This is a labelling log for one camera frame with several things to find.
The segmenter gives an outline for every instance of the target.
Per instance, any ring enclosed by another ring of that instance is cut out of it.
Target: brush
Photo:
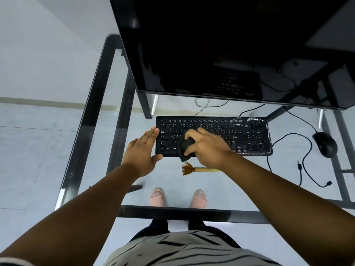
[[[191,174],[193,172],[220,172],[220,170],[206,167],[194,168],[190,163],[185,162],[185,164],[182,166],[182,175]]]

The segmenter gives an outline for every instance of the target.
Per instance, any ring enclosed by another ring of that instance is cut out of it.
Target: monitor
[[[331,62],[306,46],[348,0],[110,1],[138,92],[355,104],[346,52],[327,53]]]

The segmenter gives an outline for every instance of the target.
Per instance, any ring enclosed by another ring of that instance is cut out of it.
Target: yellow brush handle
[[[195,172],[220,172],[217,169],[205,168],[205,167],[195,167]]]

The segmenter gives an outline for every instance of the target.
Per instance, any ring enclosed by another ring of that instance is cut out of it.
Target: person's right hand
[[[185,140],[189,137],[196,143],[189,145],[184,155],[194,152],[198,161],[206,167],[221,170],[226,156],[233,153],[222,137],[211,134],[204,128],[189,129],[185,133]]]

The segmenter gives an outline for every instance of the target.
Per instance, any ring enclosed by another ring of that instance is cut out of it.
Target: striped shirt
[[[11,258],[0,258],[0,266]],[[32,266],[12,261],[12,266]],[[277,262],[248,249],[233,248],[205,231],[172,232],[141,237],[114,251],[104,266],[268,266]]]

